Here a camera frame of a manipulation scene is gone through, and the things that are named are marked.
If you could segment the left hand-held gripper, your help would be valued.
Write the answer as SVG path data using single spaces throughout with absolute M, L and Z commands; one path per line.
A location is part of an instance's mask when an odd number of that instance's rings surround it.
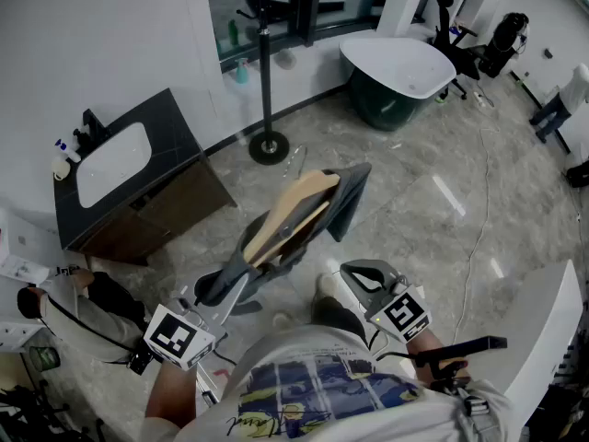
M 225 335 L 224 324 L 248 282 L 249 273 L 244 273 L 217 307 L 195 306 L 184 296 L 159 305 L 144 335 L 145 343 L 178 368 L 192 369 Z

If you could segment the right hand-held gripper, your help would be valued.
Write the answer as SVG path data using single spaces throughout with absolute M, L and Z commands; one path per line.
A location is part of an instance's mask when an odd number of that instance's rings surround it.
M 341 278 L 367 309 L 366 320 L 399 342 L 409 343 L 431 325 L 431 313 L 417 287 L 387 262 L 360 259 L 343 263 Z M 383 286 L 376 293 L 368 281 Z

